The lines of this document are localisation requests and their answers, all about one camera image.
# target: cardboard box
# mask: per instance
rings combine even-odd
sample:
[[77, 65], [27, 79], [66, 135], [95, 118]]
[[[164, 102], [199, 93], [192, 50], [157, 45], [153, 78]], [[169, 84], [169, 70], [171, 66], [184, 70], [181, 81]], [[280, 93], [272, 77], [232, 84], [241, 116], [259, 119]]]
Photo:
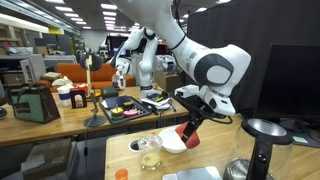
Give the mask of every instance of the cardboard box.
[[164, 75], [156, 70], [154, 80], [166, 92], [174, 92], [175, 89], [183, 86], [183, 78], [180, 74]]
[[72, 169], [70, 168], [72, 162], [69, 162], [69, 159], [72, 159], [72, 157], [75, 156], [75, 153], [72, 153], [71, 150], [72, 144], [70, 139], [63, 139], [34, 146], [27, 161], [24, 162], [21, 167], [24, 180], [43, 179], [64, 171], [70, 175], [70, 171], [72, 171], [70, 170]]

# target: wall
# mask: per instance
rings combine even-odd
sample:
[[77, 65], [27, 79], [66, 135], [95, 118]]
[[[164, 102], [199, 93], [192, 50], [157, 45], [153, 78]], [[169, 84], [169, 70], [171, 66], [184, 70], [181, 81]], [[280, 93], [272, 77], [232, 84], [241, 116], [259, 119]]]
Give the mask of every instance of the wall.
[[99, 50], [99, 46], [106, 39], [107, 31], [82, 30], [81, 36], [84, 38], [86, 47], [91, 47], [95, 51]]

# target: cable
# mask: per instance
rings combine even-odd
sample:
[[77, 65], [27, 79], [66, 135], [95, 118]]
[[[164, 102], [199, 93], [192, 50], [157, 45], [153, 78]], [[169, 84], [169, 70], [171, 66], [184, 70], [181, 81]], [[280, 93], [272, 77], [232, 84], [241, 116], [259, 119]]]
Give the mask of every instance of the cable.
[[229, 120], [230, 120], [230, 121], [228, 121], [228, 122], [219, 121], [219, 120], [216, 120], [216, 119], [214, 119], [214, 118], [223, 119], [223, 118], [226, 118], [226, 116], [217, 114], [217, 113], [215, 113], [215, 112], [214, 112], [213, 114], [209, 114], [209, 113], [207, 113], [207, 112], [205, 112], [205, 111], [203, 111], [203, 110], [201, 110], [201, 109], [199, 109], [199, 108], [196, 108], [196, 107], [190, 105], [189, 103], [184, 102], [184, 101], [180, 98], [180, 96], [172, 95], [172, 97], [174, 97], [179, 103], [181, 103], [181, 104], [183, 104], [183, 105], [186, 105], [186, 106], [188, 106], [188, 108], [193, 109], [193, 110], [199, 112], [199, 114], [201, 114], [201, 115], [202, 115], [204, 118], [206, 118], [206, 119], [209, 119], [209, 120], [211, 120], [211, 121], [214, 121], [214, 122], [217, 122], [217, 123], [221, 123], [221, 124], [231, 124], [231, 123], [233, 123], [232, 118], [229, 117], [229, 116], [228, 116], [228, 117], [229, 117]]
[[86, 126], [86, 129], [84, 131], [84, 157], [85, 157], [85, 179], [87, 179], [88, 177], [88, 160], [87, 160], [87, 156], [88, 156], [88, 127], [90, 126], [91, 122], [93, 120], [93, 117], [90, 119], [88, 125]]

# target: small glass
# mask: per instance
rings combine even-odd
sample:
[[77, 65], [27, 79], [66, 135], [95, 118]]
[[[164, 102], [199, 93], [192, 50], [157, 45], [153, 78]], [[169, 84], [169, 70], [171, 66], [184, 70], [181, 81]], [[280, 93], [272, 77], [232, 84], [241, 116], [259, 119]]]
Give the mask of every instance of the small glass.
[[140, 166], [142, 169], [155, 170], [159, 167], [160, 149], [162, 147], [161, 138], [155, 133], [143, 136], [138, 141], [140, 151]]

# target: desk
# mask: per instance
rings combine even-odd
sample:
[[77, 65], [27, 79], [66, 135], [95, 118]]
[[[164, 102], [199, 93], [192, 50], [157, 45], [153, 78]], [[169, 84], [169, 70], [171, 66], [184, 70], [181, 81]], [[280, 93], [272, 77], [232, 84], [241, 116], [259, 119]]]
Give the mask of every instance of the desk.
[[[125, 90], [119, 91], [119, 96], [128, 95], [139, 100], [139, 92], [140, 87], [127, 87]], [[83, 122], [92, 116], [91, 109], [93, 108], [93, 103], [89, 102], [86, 108], [71, 109], [71, 106], [63, 107], [61, 105], [58, 94], [53, 93], [53, 96], [61, 118], [47, 124], [16, 119], [13, 115], [12, 107], [8, 104], [4, 105], [3, 107], [8, 111], [8, 117], [0, 121], [0, 147], [84, 133], [85, 127], [83, 126]], [[172, 110], [167, 110], [165, 112], [166, 118], [181, 117], [189, 114], [189, 112], [174, 99], [172, 103], [177, 109], [177, 112], [174, 113]], [[98, 115], [104, 116], [100, 108]], [[118, 125], [111, 125], [107, 120], [99, 127], [89, 128], [89, 132], [157, 120], [158, 116], [153, 113]]]
[[[128, 143], [151, 132], [160, 132], [163, 128], [144, 131], [129, 135], [112, 137], [107, 140], [105, 179], [114, 179], [117, 169], [126, 168], [128, 179], [162, 179], [165, 174], [176, 173], [183, 169], [215, 166], [223, 176], [224, 168], [229, 158], [231, 145], [236, 131], [241, 124], [241, 116], [233, 117], [233, 124], [218, 124], [205, 120], [198, 129], [200, 145], [181, 154], [171, 154], [161, 150], [161, 165], [154, 171], [141, 170], [138, 163], [138, 153], [128, 150]], [[290, 180], [319, 179], [320, 149], [293, 145]]]

